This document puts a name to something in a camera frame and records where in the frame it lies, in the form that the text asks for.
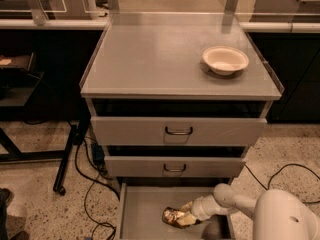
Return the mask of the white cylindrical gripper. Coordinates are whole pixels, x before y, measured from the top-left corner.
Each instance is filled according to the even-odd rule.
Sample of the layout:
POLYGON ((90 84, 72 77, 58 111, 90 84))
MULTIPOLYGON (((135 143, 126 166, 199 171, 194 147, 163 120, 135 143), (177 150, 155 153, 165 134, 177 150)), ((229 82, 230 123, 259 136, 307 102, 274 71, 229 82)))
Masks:
POLYGON ((180 207, 180 211, 191 214, 183 215, 176 220, 177 224, 181 227, 188 227, 199 224, 200 221, 210 219, 212 216, 217 215, 221 211, 221 206, 216 202, 212 195, 201 196, 190 201, 180 207))

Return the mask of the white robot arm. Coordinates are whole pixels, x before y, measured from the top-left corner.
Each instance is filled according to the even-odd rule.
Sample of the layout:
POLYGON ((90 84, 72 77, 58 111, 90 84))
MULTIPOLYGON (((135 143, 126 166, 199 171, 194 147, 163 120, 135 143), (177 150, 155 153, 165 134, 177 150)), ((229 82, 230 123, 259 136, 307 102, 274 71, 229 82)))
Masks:
POLYGON ((218 184, 210 195, 185 204, 181 211, 181 226, 240 211, 253 221, 253 240, 320 240, 320 218, 283 190, 267 190, 254 200, 218 184))

